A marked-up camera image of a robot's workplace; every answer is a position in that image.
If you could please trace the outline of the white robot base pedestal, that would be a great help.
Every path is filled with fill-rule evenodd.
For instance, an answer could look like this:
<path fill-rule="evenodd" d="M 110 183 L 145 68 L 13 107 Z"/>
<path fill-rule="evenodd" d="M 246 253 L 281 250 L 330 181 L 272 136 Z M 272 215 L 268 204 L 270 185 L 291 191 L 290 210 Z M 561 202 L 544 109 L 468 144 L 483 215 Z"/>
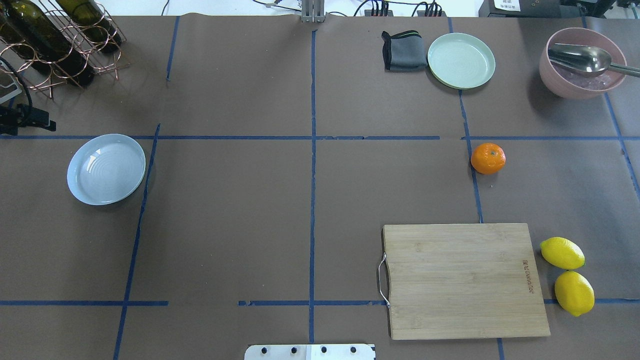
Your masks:
<path fill-rule="evenodd" d="M 375 360 L 374 344 L 255 344 L 249 346 L 245 360 Z"/>

